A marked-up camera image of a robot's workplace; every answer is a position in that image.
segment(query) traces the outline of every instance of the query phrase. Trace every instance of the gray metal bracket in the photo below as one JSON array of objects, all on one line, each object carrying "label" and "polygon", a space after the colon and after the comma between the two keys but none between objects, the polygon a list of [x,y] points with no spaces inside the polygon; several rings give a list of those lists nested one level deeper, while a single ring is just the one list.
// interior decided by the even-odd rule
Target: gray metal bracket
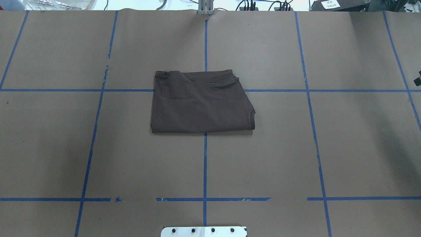
[{"label": "gray metal bracket", "polygon": [[198,0],[199,15],[213,15],[213,0]]}]

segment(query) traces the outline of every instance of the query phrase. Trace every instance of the white surface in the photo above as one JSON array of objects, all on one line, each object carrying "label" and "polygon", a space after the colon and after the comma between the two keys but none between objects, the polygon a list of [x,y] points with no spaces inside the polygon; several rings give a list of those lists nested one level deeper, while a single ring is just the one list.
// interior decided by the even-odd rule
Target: white surface
[{"label": "white surface", "polygon": [[[235,8],[241,0],[215,0],[213,2],[214,8],[224,8],[229,11],[234,11]],[[136,10],[155,10],[160,7],[163,3],[163,0],[109,0],[107,10],[121,10],[124,8],[131,8]],[[103,10],[107,0],[97,0],[95,5],[92,7],[92,10]],[[259,11],[267,11],[272,3],[257,1],[256,7],[259,8]],[[274,10],[274,7],[279,7],[278,3],[275,3],[271,11]],[[291,2],[291,7],[294,11],[308,11],[309,2],[308,0],[293,0]],[[192,3],[189,0],[167,0],[167,4],[162,10],[185,10],[185,9],[197,9],[198,5]]]},{"label": "white surface", "polygon": [[207,226],[207,227],[165,227],[161,231],[161,237],[246,237],[247,231],[244,226]]},{"label": "white surface", "polygon": [[338,1],[336,0],[323,1],[321,2],[321,4],[323,5],[325,9],[333,9],[333,8],[341,7],[341,5],[339,5]]}]

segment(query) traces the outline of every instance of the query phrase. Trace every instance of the folded t-shirt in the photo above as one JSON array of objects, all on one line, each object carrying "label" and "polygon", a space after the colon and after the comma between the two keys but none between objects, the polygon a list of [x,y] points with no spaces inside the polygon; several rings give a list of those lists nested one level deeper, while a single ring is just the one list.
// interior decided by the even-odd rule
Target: folded t-shirt
[{"label": "folded t-shirt", "polygon": [[232,70],[155,74],[153,133],[253,130],[254,114]]}]

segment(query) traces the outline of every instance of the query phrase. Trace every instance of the white metal bracket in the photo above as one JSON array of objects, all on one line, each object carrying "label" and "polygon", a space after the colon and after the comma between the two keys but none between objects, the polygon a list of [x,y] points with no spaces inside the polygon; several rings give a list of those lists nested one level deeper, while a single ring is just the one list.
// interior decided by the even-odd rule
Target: white metal bracket
[{"label": "white metal bracket", "polygon": [[161,231],[161,237],[247,237],[247,227],[165,227]]},{"label": "white metal bracket", "polygon": [[199,15],[213,15],[213,0],[198,0]]}]

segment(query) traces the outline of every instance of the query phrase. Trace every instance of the sticker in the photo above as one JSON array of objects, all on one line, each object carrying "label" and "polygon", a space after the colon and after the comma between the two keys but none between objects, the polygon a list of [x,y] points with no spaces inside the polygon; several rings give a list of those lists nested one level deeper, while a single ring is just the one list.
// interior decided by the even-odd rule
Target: sticker
[{"label": "sticker", "polygon": [[322,5],[325,9],[339,8],[341,7],[337,0],[328,0],[322,2]]}]

